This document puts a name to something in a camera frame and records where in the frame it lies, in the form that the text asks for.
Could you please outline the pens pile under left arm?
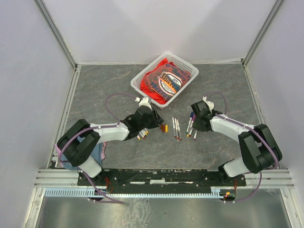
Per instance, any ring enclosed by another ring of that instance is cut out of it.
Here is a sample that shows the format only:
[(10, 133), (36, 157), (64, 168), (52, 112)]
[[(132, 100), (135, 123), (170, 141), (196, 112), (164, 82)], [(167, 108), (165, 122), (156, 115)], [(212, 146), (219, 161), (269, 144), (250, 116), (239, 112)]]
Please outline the pens pile under left arm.
[(146, 128), (144, 128), (143, 130), (141, 130), (139, 132), (139, 134), (137, 135), (137, 139), (141, 140), (141, 139), (145, 139), (146, 136), (148, 135), (148, 130)]

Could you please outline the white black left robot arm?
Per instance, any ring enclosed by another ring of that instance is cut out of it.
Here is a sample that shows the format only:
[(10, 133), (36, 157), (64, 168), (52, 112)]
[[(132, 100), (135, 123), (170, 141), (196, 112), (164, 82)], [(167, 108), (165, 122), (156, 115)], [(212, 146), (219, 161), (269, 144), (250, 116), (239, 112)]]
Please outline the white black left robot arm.
[(105, 174), (92, 155), (94, 148), (104, 142), (130, 140), (140, 131), (158, 128), (162, 123), (156, 109), (147, 106), (139, 107), (134, 114), (113, 124), (90, 124), (80, 119), (56, 143), (58, 161), (82, 170), (91, 183), (101, 185)]

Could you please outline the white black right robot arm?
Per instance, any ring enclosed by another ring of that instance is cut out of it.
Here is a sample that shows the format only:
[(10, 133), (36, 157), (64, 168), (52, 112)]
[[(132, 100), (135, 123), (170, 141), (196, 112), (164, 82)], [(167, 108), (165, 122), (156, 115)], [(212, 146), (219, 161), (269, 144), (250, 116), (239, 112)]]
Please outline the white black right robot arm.
[(239, 144), (241, 156), (219, 166), (218, 182), (227, 186), (236, 176), (257, 174), (276, 169), (282, 153), (267, 125), (250, 125), (231, 119), (213, 109), (214, 104), (201, 100), (191, 105), (195, 119), (193, 128), (200, 132), (213, 131), (223, 134)]

